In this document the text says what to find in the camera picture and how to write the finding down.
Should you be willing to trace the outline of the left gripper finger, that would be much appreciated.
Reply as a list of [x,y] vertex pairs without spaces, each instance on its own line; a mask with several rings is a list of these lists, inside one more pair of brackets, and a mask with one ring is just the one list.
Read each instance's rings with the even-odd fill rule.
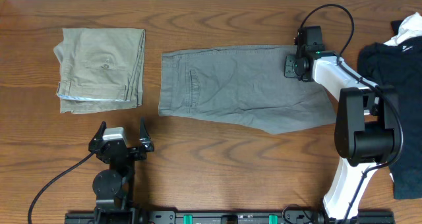
[[100,141],[103,140],[103,134],[104,134],[106,128],[107,128],[106,122],[102,121],[97,133],[93,137],[94,142],[100,142]]
[[139,141],[143,146],[151,145],[151,138],[146,129],[144,117],[140,118]]

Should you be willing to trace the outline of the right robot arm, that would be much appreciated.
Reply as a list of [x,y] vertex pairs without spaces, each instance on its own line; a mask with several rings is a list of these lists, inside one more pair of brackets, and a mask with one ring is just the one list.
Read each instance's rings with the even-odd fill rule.
[[319,26],[300,27],[295,44],[295,54],[286,57],[285,77],[316,82],[338,101],[334,143],[340,160],[313,223],[380,223],[380,214],[361,215],[358,207],[375,172],[402,151],[397,93],[364,79],[338,53],[326,50]]

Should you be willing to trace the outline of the grey shorts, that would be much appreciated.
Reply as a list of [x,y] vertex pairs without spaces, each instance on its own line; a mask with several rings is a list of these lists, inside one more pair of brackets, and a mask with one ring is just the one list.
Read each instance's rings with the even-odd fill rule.
[[164,53],[159,114],[270,134],[335,123],[321,85],[284,76],[295,52],[294,45],[236,45]]

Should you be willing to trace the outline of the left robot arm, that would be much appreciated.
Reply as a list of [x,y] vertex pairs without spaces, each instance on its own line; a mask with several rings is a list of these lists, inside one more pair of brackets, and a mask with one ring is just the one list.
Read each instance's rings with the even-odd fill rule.
[[135,162],[147,158],[154,151],[154,144],[141,118],[140,145],[127,147],[122,127],[108,128],[102,122],[88,145],[88,151],[109,168],[99,172],[92,183],[96,207],[91,223],[145,224],[148,214],[134,203]]

